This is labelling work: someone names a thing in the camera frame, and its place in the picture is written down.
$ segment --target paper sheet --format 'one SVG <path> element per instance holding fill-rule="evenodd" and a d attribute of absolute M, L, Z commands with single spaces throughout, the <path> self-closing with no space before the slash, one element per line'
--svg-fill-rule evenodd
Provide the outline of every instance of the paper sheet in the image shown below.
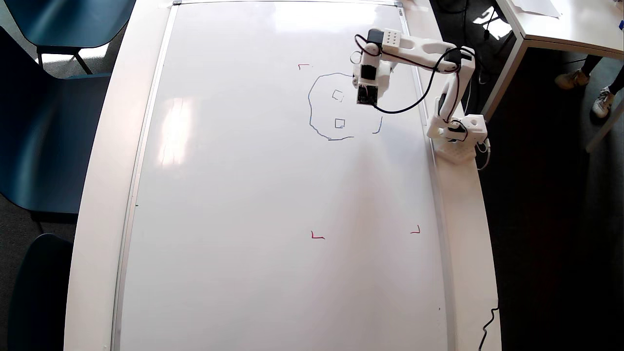
<path fill-rule="evenodd" d="M 544 16 L 559 18 L 560 13 L 550 0 L 511 0 L 514 5 L 524 12 L 543 14 Z"/>

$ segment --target whiteboard frame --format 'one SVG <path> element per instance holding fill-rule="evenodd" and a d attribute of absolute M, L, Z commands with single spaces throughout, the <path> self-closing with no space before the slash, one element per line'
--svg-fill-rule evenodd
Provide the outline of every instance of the whiteboard frame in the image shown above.
<path fill-rule="evenodd" d="M 405 17 L 405 9 L 403 3 L 399 2 L 397 6 L 399 10 L 399 17 L 401 18 L 401 25 L 403 26 L 403 33 L 410 35 L 409 26 L 407 25 L 407 18 Z M 422 81 L 418 71 L 418 67 L 412 66 L 412 73 L 414 75 L 414 83 L 417 86 L 416 97 L 422 98 Z M 429 115 L 423 99 L 418 104 L 419 113 L 421 115 L 421 122 L 423 126 L 427 125 Z M 455 320 L 455 290 L 453 289 L 453 275 L 451 269 L 451 245 L 449 236 L 446 230 L 446 218 L 444 216 L 444 201 L 442 200 L 442 189 L 439 185 L 437 178 L 437 164 L 434 157 L 435 149 L 434 142 L 427 136 L 426 129 L 422 129 L 425 140 L 425 148 L 429 149 L 427 152 L 427 159 L 429 160 L 429 179 L 431 180 L 431 191 L 433 192 L 433 202 L 436 208 L 437 219 L 437 234 L 440 245 L 440 256 L 442 260 L 442 281 L 444 284 L 444 301 L 446 303 L 446 339 L 449 351 L 456 350 L 456 320 Z"/>
<path fill-rule="evenodd" d="M 169 17 L 163 34 L 163 39 L 158 53 L 158 59 L 154 70 L 154 78 L 150 87 L 149 96 L 147 99 L 147 106 L 145 109 L 145 115 L 143 120 L 143 126 L 139 137 L 139 147 L 137 149 L 137 155 L 135 157 L 134 173 L 132 175 L 132 183 L 130 184 L 129 199 L 127 204 L 126 216 L 124 220 L 124 230 L 122 233 L 122 240 L 119 252 L 119 263 L 117 268 L 117 281 L 115 285 L 115 299 L 113 304 L 113 318 L 111 325 L 111 349 L 112 351 L 120 350 L 121 341 L 121 320 L 124 301 L 124 289 L 125 289 L 125 277 L 127 273 L 127 261 L 129 256 L 130 238 L 132 235 L 132 226 L 134 224 L 134 210 L 137 205 L 137 194 L 139 192 L 139 181 L 141 176 L 141 168 L 143 165 L 143 158 L 145 154 L 145 145 L 147 143 L 147 136 L 152 121 L 152 114 L 154 112 L 154 105 L 156 96 L 158 93 L 158 85 L 160 83 L 160 77 L 167 57 L 167 49 L 171 35 L 173 33 L 173 26 L 175 24 L 175 18 L 178 13 L 178 7 L 183 4 L 200 4 L 200 3 L 214 3 L 214 2 L 336 2 L 336 3 L 354 3 L 354 4 L 376 4 L 382 6 L 395 6 L 399 14 L 401 21 L 402 31 L 404 34 L 409 35 L 409 28 L 407 25 L 407 19 L 405 16 L 405 9 L 400 1 L 394 0 L 174 0 L 171 3 Z M 415 92 L 417 99 L 422 97 L 422 82 L 418 68 L 411 67 L 412 77 L 414 84 L 416 85 Z M 427 125 L 428 115 L 425 107 L 424 100 L 419 104 L 419 114 L 421 117 L 421 124 Z M 454 303 L 454 290 L 452 288 L 452 271 L 450 265 L 450 247 L 449 238 L 446 230 L 446 220 L 444 217 L 444 204 L 442 201 L 442 193 L 439 187 L 437 178 L 437 166 L 434 157 L 434 144 L 433 141 L 426 136 L 425 128 L 422 133 L 425 140 L 425 148 L 427 152 L 429 178 L 431 180 L 432 196 L 434 199 L 434 207 L 436 210 L 437 219 L 437 231 L 439 239 L 439 248 L 442 261 L 442 281 L 444 284 L 444 300 L 446 303 L 446 335 L 447 335 L 447 349 L 453 351 L 456 349 L 456 320 L 455 320 L 455 303 Z"/>
<path fill-rule="evenodd" d="M 128 207 L 124 220 L 124 231 L 122 233 L 121 247 L 119 250 L 119 263 L 117 266 L 117 283 L 115 285 L 115 300 L 113 303 L 113 319 L 111 325 L 112 332 L 110 333 L 110 344 L 112 350 L 119 350 L 120 348 L 122 316 L 121 312 L 124 306 L 125 275 L 127 272 L 130 236 L 132 235 L 132 224 L 134 223 L 134 209 L 137 206 L 137 194 L 139 193 L 139 179 L 141 178 L 141 168 L 143 167 L 145 145 L 147 143 L 147 135 L 150 130 L 152 113 L 154 112 L 154 105 L 156 104 L 156 95 L 158 92 L 158 85 L 160 84 L 160 76 L 162 74 L 162 69 L 165 64 L 165 57 L 167 57 L 167 48 L 169 47 L 169 40 L 171 39 L 173 25 L 175 24 L 175 16 L 178 14 L 179 5 L 179 0 L 174 2 L 169 12 L 169 18 L 167 19 L 165 33 L 163 34 L 162 43 L 160 45 L 160 52 L 158 53 L 156 67 L 154 69 L 154 79 L 152 80 L 152 86 L 150 87 L 150 94 L 147 97 L 147 106 L 145 108 L 145 116 L 143 118 L 143 127 L 141 128 L 139 147 L 137 149 L 137 155 L 134 162 L 134 174 L 132 175 L 132 183 L 130 184 Z"/>

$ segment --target whiteboard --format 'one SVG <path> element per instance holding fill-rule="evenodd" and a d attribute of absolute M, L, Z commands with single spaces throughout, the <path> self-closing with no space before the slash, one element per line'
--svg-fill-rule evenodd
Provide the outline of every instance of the whiteboard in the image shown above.
<path fill-rule="evenodd" d="M 401 21 L 373 3 L 174 6 L 115 349 L 449 348 L 421 117 L 356 105 L 351 85 L 353 36 Z M 380 105 L 415 99 L 398 66 Z"/>

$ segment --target person's leg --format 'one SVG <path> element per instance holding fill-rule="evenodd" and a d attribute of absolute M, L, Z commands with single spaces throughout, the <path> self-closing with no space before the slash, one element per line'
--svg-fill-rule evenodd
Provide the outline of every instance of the person's leg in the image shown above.
<path fill-rule="evenodd" d="M 592 72 L 593 68 L 596 67 L 601 59 L 602 57 L 600 56 L 587 55 L 585 63 L 583 64 L 583 67 L 581 67 L 581 71 L 583 71 L 583 73 L 585 73 L 585 75 L 589 77 L 589 74 Z"/>
<path fill-rule="evenodd" d="M 624 67 L 620 69 L 620 72 L 615 76 L 615 80 L 610 86 L 602 88 L 596 101 L 594 101 L 592 112 L 596 117 L 604 118 L 607 116 L 613 104 L 615 94 L 622 89 L 622 85 L 624 85 Z"/>
<path fill-rule="evenodd" d="M 570 73 L 560 74 L 555 78 L 556 85 L 563 90 L 586 86 L 589 83 L 589 73 L 600 62 L 602 57 L 587 55 L 585 64 L 580 69 Z"/>
<path fill-rule="evenodd" d="M 609 86 L 609 91 L 611 91 L 611 94 L 615 95 L 618 93 L 618 91 L 622 89 L 623 86 L 624 86 L 624 67 L 622 67 L 618 75 L 615 76 L 615 80 Z"/>

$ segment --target red corner mark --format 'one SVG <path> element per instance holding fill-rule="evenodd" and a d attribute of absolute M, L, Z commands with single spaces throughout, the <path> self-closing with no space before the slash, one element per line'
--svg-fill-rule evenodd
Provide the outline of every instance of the red corner mark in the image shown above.
<path fill-rule="evenodd" d="M 323 240 L 325 240 L 324 237 L 315 237 L 314 236 L 314 232 L 312 230 L 310 232 L 312 233 L 312 239 L 323 239 Z"/>

